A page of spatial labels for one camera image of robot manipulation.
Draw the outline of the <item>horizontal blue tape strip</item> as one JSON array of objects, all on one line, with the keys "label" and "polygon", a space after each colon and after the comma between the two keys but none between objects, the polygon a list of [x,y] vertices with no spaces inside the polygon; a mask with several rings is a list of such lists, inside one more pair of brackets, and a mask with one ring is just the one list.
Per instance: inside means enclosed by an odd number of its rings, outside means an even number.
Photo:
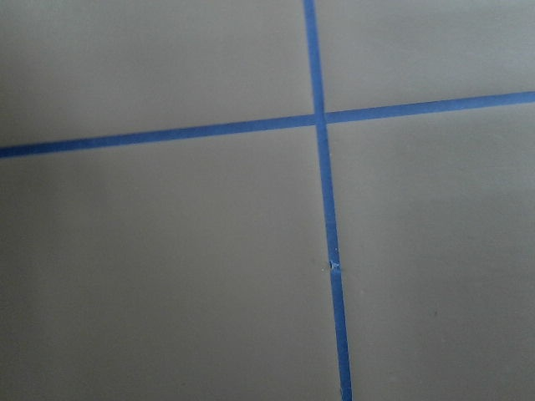
[{"label": "horizontal blue tape strip", "polygon": [[[456,112],[468,109],[485,109],[505,107],[515,104],[532,104],[534,92],[517,92],[510,94],[494,94],[461,99],[443,99],[413,104],[395,104],[388,106],[348,109],[328,112],[326,124],[388,119],[418,114],[436,114]],[[237,135],[277,129],[302,128],[315,125],[312,114],[294,115],[280,118],[257,119],[225,124],[209,124],[177,129],[164,129],[122,135],[105,135],[94,138],[58,140],[25,145],[4,146],[1,148],[3,159],[18,158],[32,155],[46,155],[78,150],[94,150],[127,145],[188,140],[203,137]]]}]

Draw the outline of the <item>vertical blue tape strip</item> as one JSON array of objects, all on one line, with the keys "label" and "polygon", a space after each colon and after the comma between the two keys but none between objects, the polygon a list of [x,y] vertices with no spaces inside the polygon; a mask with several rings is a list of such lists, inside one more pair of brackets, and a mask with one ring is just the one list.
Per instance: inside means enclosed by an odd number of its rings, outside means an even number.
[{"label": "vertical blue tape strip", "polygon": [[351,400],[353,398],[353,392],[349,361],[349,342],[344,307],[342,267],[339,256],[339,238],[334,202],[329,131],[324,108],[324,85],[315,2],[305,1],[303,3],[303,10],[308,45],[310,81],[313,93],[313,114],[317,138],[318,165],[322,187],[325,235],[334,310],[334,330],[339,369],[339,385],[341,399]]}]

